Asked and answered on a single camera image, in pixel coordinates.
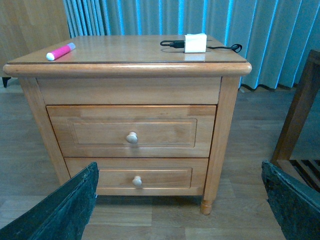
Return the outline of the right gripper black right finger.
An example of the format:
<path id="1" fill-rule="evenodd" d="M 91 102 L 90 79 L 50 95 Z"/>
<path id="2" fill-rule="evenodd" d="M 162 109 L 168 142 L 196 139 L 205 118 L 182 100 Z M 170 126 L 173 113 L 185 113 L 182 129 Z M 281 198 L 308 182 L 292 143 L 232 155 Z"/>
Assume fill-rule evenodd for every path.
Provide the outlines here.
<path id="1" fill-rule="evenodd" d="M 265 160 L 261 178 L 267 202 L 287 240 L 320 238 L 320 193 Z"/>

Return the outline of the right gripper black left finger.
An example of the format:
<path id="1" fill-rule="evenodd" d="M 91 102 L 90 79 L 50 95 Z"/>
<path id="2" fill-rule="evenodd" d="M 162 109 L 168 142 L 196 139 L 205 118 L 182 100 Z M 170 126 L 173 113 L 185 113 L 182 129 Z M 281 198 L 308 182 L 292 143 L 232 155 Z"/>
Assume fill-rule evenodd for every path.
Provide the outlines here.
<path id="1" fill-rule="evenodd" d="M 90 163 L 0 230 L 2 240 L 80 240 L 96 205 L 99 170 Z"/>

